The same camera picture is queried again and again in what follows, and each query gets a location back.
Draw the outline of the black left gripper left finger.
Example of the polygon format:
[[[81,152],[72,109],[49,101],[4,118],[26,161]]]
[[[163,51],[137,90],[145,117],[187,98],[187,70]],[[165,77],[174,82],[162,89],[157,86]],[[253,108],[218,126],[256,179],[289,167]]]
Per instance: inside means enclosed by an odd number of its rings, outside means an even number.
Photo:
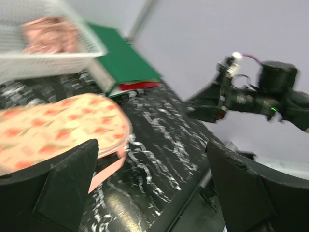
[[[52,159],[0,177],[2,232],[76,232],[98,157],[90,139]]]

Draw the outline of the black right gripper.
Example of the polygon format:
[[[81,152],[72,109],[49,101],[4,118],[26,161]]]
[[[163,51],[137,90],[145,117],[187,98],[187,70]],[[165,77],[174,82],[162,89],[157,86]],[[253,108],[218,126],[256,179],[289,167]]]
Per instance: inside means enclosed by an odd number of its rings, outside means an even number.
[[[233,79],[241,76],[238,74],[238,61],[241,58],[226,57],[219,64],[219,74],[185,102],[189,118],[216,123],[231,110],[265,115],[267,120],[271,120],[282,108],[285,98],[285,63],[260,62],[258,86],[248,84],[237,88],[233,85]]]

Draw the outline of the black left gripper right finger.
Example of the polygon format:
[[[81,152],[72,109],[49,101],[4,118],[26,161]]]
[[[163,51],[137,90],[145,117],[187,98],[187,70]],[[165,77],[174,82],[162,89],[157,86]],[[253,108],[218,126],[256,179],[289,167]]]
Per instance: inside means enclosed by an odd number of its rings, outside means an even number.
[[[206,153],[229,232],[307,232],[308,180],[208,141]]]

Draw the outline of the floral pink laundry bag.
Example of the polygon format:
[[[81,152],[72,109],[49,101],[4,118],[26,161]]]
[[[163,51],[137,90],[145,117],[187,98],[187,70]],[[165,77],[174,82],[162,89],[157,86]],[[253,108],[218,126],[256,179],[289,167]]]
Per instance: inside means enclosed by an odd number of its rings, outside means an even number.
[[[94,190],[123,166],[130,133],[131,122],[121,108],[93,93],[1,110],[0,173],[28,168],[96,139],[97,158],[116,153],[118,160],[93,177],[90,190]]]

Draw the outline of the pink satin bra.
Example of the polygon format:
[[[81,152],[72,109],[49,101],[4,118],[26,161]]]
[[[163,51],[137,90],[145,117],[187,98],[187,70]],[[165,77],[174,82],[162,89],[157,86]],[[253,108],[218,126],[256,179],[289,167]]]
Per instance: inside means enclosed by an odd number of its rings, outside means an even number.
[[[42,17],[21,25],[29,54],[76,53],[78,29],[63,17]]]

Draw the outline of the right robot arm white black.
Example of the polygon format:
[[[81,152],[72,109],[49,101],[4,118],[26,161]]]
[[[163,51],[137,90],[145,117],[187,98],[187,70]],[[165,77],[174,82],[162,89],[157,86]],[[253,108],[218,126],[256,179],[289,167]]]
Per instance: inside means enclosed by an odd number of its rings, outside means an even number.
[[[216,123],[231,110],[264,115],[271,120],[276,113],[280,121],[289,121],[300,130],[309,131],[309,96],[293,89],[298,69],[290,63],[260,62],[258,85],[237,88],[233,79],[238,77],[243,58],[235,52],[217,65],[217,75],[200,92],[186,102],[186,115],[204,122]]]

